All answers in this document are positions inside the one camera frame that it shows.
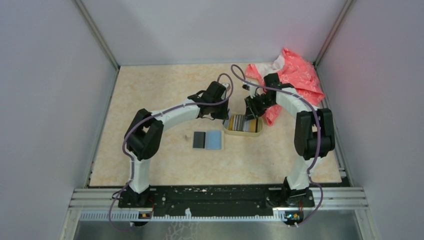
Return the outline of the beige tray of cards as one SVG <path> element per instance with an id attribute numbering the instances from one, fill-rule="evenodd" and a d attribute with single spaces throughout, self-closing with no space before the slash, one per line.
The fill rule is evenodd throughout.
<path id="1" fill-rule="evenodd" d="M 264 121 L 261 118 L 246 120 L 243 114 L 230 113 L 229 118 L 223 120 L 222 126 L 228 135 L 258 137 L 264 128 Z"/>

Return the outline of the beige card holder wallet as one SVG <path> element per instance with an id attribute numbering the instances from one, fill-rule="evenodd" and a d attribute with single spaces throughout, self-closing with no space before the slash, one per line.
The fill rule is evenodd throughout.
<path id="1" fill-rule="evenodd" d="M 224 149 L 224 133 L 222 130 L 208 130 L 208 131 L 196 131 L 196 132 L 206 132 L 206 138 L 205 138 L 205 148 L 195 149 L 195 150 L 220 151 Z"/>

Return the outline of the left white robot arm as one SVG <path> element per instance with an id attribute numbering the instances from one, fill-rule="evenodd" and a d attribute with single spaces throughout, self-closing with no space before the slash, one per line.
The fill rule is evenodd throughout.
<path id="1" fill-rule="evenodd" d="M 148 111 L 140 109 L 126 131 L 123 153 L 130 159 L 130 176 L 124 188 L 130 200 L 144 207 L 150 200 L 149 171 L 152 157 L 158 152 L 165 131 L 187 121 L 210 116 L 214 120 L 228 119 L 229 99 L 234 84 L 212 81 L 207 89 L 188 96 L 170 108 Z"/>

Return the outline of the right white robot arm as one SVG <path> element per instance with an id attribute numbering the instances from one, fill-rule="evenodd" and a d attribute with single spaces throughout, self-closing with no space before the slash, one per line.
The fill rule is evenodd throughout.
<path id="1" fill-rule="evenodd" d="M 333 114 L 302 97 L 290 83 L 281 83 L 277 73 L 265 76 L 264 85 L 245 81 L 250 95 L 244 99 L 247 120 L 262 117 L 271 107 L 280 106 L 295 118 L 294 148 L 298 154 L 290 174 L 284 179 L 281 199 L 295 206 L 306 197 L 315 165 L 335 148 Z"/>

